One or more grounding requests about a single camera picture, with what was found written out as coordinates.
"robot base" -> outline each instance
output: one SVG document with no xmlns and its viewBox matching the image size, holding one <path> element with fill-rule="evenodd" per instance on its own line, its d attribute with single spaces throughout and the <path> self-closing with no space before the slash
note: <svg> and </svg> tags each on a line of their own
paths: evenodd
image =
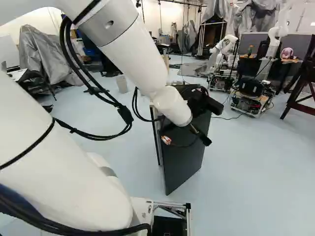
<svg viewBox="0 0 315 236">
<path fill-rule="evenodd" d="M 131 198 L 134 215 L 132 224 L 150 224 L 154 236 L 191 236 L 190 204 L 156 202 L 144 198 Z M 132 236 L 146 236 L 141 231 Z"/>
</svg>

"white bucket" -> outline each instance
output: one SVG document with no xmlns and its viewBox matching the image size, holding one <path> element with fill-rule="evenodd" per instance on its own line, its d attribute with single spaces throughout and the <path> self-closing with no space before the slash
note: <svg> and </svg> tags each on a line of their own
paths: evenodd
<svg viewBox="0 0 315 236">
<path fill-rule="evenodd" d="M 116 83 L 120 93 L 128 92 L 127 80 L 124 75 L 117 76 Z"/>
</svg>

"black cable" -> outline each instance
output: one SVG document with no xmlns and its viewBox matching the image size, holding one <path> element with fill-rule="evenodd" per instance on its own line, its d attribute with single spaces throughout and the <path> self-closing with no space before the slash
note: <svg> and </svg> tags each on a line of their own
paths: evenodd
<svg viewBox="0 0 315 236">
<path fill-rule="evenodd" d="M 143 23 L 146 23 L 144 20 L 144 10 L 143 10 L 143 1 L 141 0 L 141 7 L 142 7 L 142 17 L 143 17 Z"/>
<path fill-rule="evenodd" d="M 71 43 L 71 39 L 70 39 L 70 27 L 71 27 L 72 22 L 70 21 L 70 19 L 68 17 L 65 17 L 64 20 L 62 21 L 61 27 L 60 27 L 60 44 L 61 44 L 61 48 L 63 51 L 63 54 L 67 60 L 67 62 L 69 63 L 70 67 L 72 68 L 72 70 L 78 75 L 78 77 L 80 78 L 80 80 L 88 87 L 88 89 L 93 93 L 93 95 L 95 95 L 97 98 L 101 99 L 102 101 L 109 103 L 115 107 L 118 107 L 118 112 L 120 113 L 120 115 L 122 116 L 122 118 L 124 119 L 124 121 L 126 122 L 126 127 L 118 134 L 116 135 L 110 135 L 110 136 L 100 136 L 100 135 L 93 135 L 93 134 L 89 134 L 86 132 L 83 132 L 81 130 L 78 130 L 68 124 L 66 124 L 65 122 L 56 119 L 56 121 L 64 128 L 67 128 L 70 130 L 71 133 L 76 133 L 84 138 L 90 139 L 90 140 L 94 140 L 94 141 L 107 141 L 113 138 L 116 138 L 120 135 L 125 134 L 126 132 L 128 132 L 131 127 L 132 127 L 132 117 L 128 116 L 128 111 L 126 106 L 123 106 L 120 102 L 118 102 L 111 94 L 109 94 L 107 92 L 106 89 L 104 89 L 96 80 L 95 78 L 84 68 L 83 64 L 80 62 L 80 60 L 78 59 L 72 43 Z M 75 64 L 73 63 L 70 55 L 68 54 L 68 51 L 66 49 L 65 46 L 65 38 L 64 35 L 66 37 L 66 41 L 67 41 L 67 45 L 68 48 L 72 54 L 73 59 L 76 61 L 76 63 L 78 64 L 78 66 L 82 69 L 82 71 L 88 76 L 88 78 L 90 78 L 90 80 L 102 91 L 104 92 L 109 98 L 111 98 L 113 101 L 110 101 L 106 98 L 104 98 L 103 96 L 101 96 L 99 93 L 95 92 L 94 88 L 86 81 L 86 79 L 83 77 L 83 75 L 81 74 L 81 72 L 78 70 L 78 68 L 75 66 Z"/>
<path fill-rule="evenodd" d="M 275 104 L 273 102 L 271 102 L 271 104 L 272 104 L 272 107 L 267 107 L 266 110 L 269 110 L 275 106 Z"/>
<path fill-rule="evenodd" d="M 121 136 L 121 135 L 127 133 L 132 128 L 132 124 L 129 124 L 129 125 L 126 125 L 126 127 L 120 133 L 118 133 L 116 135 L 100 136 L 100 135 L 89 134 L 89 133 L 86 133 L 84 131 L 78 130 L 78 129 L 72 127 L 71 125 L 69 125 L 69 124 L 67 124 L 67 123 L 65 123 L 62 120 L 59 120 L 57 118 L 55 118 L 55 120 L 58 122 L 58 124 L 61 127 L 70 130 L 70 133 L 76 133 L 76 134 L 78 134 L 78 135 L 80 135 L 86 139 L 93 140 L 93 141 L 108 141 L 108 140 L 114 139 L 118 136 Z"/>
<path fill-rule="evenodd" d="M 163 125 L 164 125 L 164 121 L 165 121 L 166 117 L 163 117 L 163 120 L 161 122 L 161 129 L 163 129 Z M 196 137 L 190 144 L 188 145 L 178 145 L 178 144 L 173 144 L 171 143 L 170 145 L 171 146 L 174 146 L 174 147 L 177 147 L 177 148 L 189 148 L 191 147 L 192 145 L 194 145 L 198 140 L 198 137 Z"/>
<path fill-rule="evenodd" d="M 242 115 L 248 113 L 247 112 L 244 112 L 244 113 L 241 113 L 238 117 L 232 117 L 232 118 L 223 118 L 223 117 L 211 117 L 211 118 L 218 118 L 218 119 L 224 119 L 224 120 L 231 120 L 231 119 L 238 119 L 239 117 L 241 117 Z"/>
<path fill-rule="evenodd" d="M 139 111 L 138 111 L 138 88 L 137 88 L 137 87 L 135 87 L 134 92 L 133 92 L 133 97 L 132 97 L 132 110 L 133 110 L 134 114 L 135 114 L 140 120 L 142 120 L 142 121 L 144 121 L 144 122 L 156 122 L 156 121 L 159 121 L 159 120 L 161 120 L 161 119 L 163 118 L 163 117 L 159 117 L 159 118 L 157 118 L 157 119 L 151 120 L 151 119 L 145 119 L 145 118 L 143 118 L 143 117 L 140 115 L 140 113 L 139 113 Z"/>
<path fill-rule="evenodd" d="M 37 145 L 40 144 L 47 137 L 47 135 L 52 131 L 52 129 L 54 128 L 54 125 L 55 125 L 55 120 L 53 119 L 48 129 L 34 143 L 32 143 L 27 149 L 25 149 L 23 152 L 21 152 L 20 154 L 18 154 L 11 160 L 2 164 L 0 166 L 0 171 L 14 164 L 18 160 L 20 160 L 22 157 L 24 157 L 26 154 L 28 154 L 30 151 L 32 151 L 35 147 L 37 147 Z"/>
<path fill-rule="evenodd" d="M 263 70 L 264 68 L 266 68 L 266 66 L 269 64 L 269 62 L 271 62 L 272 59 L 270 59 L 267 64 L 256 74 L 256 76 L 254 78 L 256 78 Z"/>
<path fill-rule="evenodd" d="M 72 22 L 71 20 L 66 16 L 63 21 L 66 21 L 66 27 L 65 27 L 65 40 L 67 42 L 68 49 L 70 51 L 70 54 L 72 55 L 72 58 L 75 60 L 75 62 L 78 64 L 80 69 L 86 74 L 86 76 L 103 92 L 108 96 L 113 102 L 115 102 L 118 106 L 122 106 L 122 104 L 116 100 L 106 89 L 102 87 L 102 85 L 99 84 L 99 82 L 89 73 L 89 71 L 84 67 L 84 65 L 81 63 L 81 61 L 78 59 L 74 48 L 72 46 L 71 38 L 70 38 L 70 30 Z"/>
</svg>

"gray cover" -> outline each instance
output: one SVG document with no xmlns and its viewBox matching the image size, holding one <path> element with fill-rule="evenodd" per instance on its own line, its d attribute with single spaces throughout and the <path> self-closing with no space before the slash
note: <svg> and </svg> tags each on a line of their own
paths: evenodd
<svg viewBox="0 0 315 236">
<path fill-rule="evenodd" d="M 281 2 L 282 0 L 248 0 L 231 7 L 227 0 L 208 0 L 202 22 L 217 14 L 228 22 L 227 34 L 240 36 L 243 32 L 267 32 L 275 26 Z"/>
<path fill-rule="evenodd" d="M 194 26 L 193 20 L 189 20 L 184 25 L 184 31 L 179 30 L 177 31 L 177 43 L 182 53 L 187 53 L 190 51 L 190 48 L 196 41 L 197 33 Z"/>
<path fill-rule="evenodd" d="M 42 33 L 30 25 L 21 26 L 19 53 L 21 69 L 39 72 L 44 69 L 52 85 L 63 80 L 71 85 L 83 85 L 63 56 L 57 36 Z"/>
</svg>

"cable connector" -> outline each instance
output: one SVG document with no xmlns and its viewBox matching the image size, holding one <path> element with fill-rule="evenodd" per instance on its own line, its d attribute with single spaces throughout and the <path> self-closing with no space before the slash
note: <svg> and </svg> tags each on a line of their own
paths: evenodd
<svg viewBox="0 0 315 236">
<path fill-rule="evenodd" d="M 117 108 L 117 111 L 120 114 L 120 116 L 124 119 L 126 124 L 132 124 L 134 119 L 128 107 L 121 105 Z"/>
</svg>

